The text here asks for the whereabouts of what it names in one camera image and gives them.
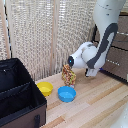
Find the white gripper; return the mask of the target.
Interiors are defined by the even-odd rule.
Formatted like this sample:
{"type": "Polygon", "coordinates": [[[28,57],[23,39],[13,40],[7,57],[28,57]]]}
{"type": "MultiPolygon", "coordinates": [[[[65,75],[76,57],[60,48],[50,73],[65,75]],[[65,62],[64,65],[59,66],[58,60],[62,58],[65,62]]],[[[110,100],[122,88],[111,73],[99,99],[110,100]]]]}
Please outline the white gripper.
{"type": "Polygon", "coordinates": [[[97,75],[98,69],[90,69],[87,68],[85,71],[85,76],[86,77],[95,77],[97,75]]]}

